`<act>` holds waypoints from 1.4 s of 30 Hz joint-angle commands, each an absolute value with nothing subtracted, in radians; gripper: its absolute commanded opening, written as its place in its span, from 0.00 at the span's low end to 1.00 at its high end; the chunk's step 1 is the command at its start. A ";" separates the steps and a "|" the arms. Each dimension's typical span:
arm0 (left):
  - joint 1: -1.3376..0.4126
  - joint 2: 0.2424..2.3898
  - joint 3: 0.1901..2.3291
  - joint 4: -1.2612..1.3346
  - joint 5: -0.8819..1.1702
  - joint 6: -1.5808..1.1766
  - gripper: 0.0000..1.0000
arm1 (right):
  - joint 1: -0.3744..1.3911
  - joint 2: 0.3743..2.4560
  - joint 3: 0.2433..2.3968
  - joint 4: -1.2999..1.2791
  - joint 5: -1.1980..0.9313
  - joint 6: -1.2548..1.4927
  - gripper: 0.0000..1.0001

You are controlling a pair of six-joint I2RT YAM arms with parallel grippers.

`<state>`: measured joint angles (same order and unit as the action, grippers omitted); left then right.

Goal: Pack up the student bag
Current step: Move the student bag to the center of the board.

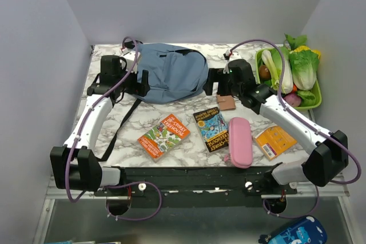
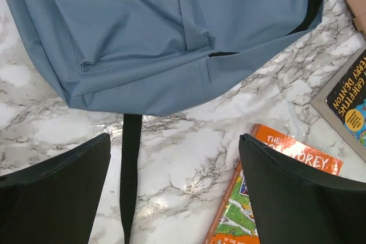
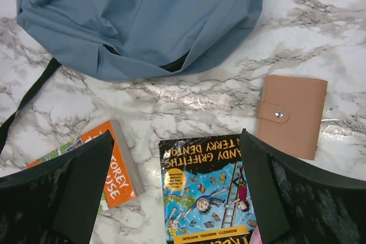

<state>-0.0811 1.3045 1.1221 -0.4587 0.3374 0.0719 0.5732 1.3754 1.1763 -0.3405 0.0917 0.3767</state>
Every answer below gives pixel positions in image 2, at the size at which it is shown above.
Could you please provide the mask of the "blue student backpack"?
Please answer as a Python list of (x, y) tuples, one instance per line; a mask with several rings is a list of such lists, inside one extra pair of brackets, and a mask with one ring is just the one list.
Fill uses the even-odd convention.
[(144, 115), (211, 101), (322, 20), (324, 0), (6, 0), (26, 52), (72, 109), (124, 116), (120, 213), (131, 239)]

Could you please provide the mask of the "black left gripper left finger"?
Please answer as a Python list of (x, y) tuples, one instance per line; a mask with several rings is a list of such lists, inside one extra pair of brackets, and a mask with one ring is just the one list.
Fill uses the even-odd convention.
[(88, 243), (110, 150), (103, 133), (1, 176), (1, 243)]

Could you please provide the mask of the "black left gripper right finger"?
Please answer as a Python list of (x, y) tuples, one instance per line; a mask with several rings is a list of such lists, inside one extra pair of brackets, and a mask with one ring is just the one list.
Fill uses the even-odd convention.
[(315, 169), (241, 135), (260, 243), (365, 243), (365, 183)]

